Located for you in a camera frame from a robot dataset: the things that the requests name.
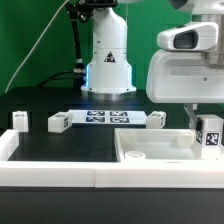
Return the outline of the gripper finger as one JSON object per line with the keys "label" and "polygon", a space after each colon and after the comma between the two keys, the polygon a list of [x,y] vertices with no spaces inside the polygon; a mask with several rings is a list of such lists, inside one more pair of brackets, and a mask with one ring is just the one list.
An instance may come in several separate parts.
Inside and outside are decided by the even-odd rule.
{"label": "gripper finger", "polygon": [[186,103],[184,105],[184,109],[187,113],[187,115],[189,116],[189,127],[192,130],[196,129],[196,123],[197,123],[197,116],[195,111],[197,110],[197,105],[196,104],[192,104],[192,103]]}

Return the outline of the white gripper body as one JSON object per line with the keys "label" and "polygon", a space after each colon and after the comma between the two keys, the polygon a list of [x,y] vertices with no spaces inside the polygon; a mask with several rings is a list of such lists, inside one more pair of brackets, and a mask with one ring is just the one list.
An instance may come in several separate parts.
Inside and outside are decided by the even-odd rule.
{"label": "white gripper body", "polygon": [[206,61],[218,31],[215,22],[190,22],[158,34],[146,85],[152,102],[224,103],[224,68]]}

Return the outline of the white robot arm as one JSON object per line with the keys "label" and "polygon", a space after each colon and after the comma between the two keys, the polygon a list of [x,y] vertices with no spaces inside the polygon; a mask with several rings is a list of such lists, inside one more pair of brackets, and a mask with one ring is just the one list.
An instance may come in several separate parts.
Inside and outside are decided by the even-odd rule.
{"label": "white robot arm", "polygon": [[[127,24],[113,8],[128,0],[79,0],[82,16],[94,20],[93,58],[82,90],[101,99],[133,92],[126,60]],[[183,103],[191,126],[193,106],[224,103],[224,0],[167,0],[191,21],[158,34],[146,92],[154,103]]]}

